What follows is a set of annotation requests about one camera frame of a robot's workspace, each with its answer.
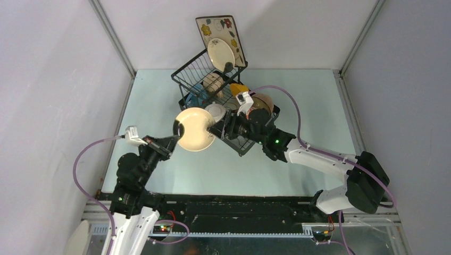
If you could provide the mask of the white two-handled soup bowl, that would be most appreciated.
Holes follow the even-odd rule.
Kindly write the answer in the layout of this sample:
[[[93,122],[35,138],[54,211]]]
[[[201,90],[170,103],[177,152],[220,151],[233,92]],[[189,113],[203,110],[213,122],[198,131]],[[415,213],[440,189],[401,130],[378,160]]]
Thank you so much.
[[[205,107],[205,110],[212,115],[215,123],[220,122],[227,112],[226,108],[223,105],[217,104],[216,102],[212,102],[211,104],[207,105]]]

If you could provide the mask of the beige saucer plate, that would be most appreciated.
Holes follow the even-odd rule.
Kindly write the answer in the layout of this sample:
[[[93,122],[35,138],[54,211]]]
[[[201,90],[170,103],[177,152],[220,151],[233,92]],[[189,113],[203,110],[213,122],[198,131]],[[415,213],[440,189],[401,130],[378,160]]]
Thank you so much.
[[[207,149],[215,140],[208,131],[215,120],[206,110],[198,107],[180,112],[173,123],[173,134],[179,136],[178,145],[184,150],[199,152]]]
[[[224,40],[211,39],[207,44],[207,53],[212,65],[223,73],[229,73],[235,67],[234,53]]]

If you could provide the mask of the blue floral mug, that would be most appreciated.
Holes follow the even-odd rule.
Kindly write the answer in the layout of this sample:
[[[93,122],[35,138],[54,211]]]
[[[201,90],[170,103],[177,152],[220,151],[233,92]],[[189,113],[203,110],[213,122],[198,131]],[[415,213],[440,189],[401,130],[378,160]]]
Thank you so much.
[[[204,90],[204,87],[197,83],[193,86],[194,92],[190,92],[186,98],[186,107],[199,107],[205,108],[208,100],[208,94]]]

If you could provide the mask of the yellow orange bowl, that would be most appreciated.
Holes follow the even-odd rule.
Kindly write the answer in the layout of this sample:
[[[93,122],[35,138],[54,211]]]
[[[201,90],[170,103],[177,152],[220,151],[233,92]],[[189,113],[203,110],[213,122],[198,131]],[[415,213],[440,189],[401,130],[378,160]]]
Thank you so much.
[[[230,84],[230,91],[234,97],[236,97],[238,94],[242,92],[249,92],[249,88],[246,85],[239,84],[239,83],[231,83]]]

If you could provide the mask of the beige ceramic mug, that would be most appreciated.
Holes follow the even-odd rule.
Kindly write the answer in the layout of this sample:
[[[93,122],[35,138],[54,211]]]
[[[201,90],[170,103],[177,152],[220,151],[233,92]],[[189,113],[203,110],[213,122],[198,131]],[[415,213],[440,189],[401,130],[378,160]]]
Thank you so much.
[[[209,96],[216,96],[219,99],[224,97],[224,94],[220,87],[223,85],[223,78],[217,73],[208,74],[202,82],[203,87],[206,89]]]

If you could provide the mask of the tan bowl with dark rim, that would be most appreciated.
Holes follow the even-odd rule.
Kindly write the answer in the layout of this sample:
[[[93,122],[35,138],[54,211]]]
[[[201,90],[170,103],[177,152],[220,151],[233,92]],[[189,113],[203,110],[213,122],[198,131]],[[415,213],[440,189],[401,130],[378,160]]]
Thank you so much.
[[[273,113],[274,103],[270,96],[263,93],[254,93],[251,95],[251,98],[253,100],[253,105],[247,112],[247,117],[249,117],[250,113],[256,109],[264,109],[268,115]]]

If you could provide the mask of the square floral ceramic plate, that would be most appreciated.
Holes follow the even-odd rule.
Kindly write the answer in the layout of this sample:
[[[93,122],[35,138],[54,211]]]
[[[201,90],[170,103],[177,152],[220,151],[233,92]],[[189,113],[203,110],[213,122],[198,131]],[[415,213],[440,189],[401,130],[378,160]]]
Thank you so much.
[[[235,56],[235,66],[247,67],[235,19],[232,15],[201,16],[195,19],[205,48],[210,40],[225,41]]]

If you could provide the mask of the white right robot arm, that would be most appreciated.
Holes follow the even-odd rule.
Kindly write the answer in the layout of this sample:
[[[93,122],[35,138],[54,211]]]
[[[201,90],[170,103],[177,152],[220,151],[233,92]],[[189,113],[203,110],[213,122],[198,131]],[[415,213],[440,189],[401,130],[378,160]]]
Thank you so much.
[[[363,151],[357,156],[312,147],[277,128],[265,110],[254,110],[249,117],[227,111],[208,131],[230,140],[243,137],[260,144],[264,154],[273,161],[303,165],[342,181],[337,188],[315,194],[309,214],[316,222],[349,208],[375,214],[387,193],[390,179],[373,154]]]

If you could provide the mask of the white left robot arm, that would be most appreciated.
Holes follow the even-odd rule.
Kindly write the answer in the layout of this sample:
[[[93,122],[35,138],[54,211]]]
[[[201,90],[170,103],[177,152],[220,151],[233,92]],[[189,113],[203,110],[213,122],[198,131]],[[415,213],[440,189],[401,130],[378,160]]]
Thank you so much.
[[[166,219],[168,207],[162,203],[163,195],[152,194],[145,186],[157,164],[172,156],[179,139],[179,135],[147,135],[137,154],[130,152],[120,157],[109,208],[110,240],[102,254],[140,254],[154,224]]]

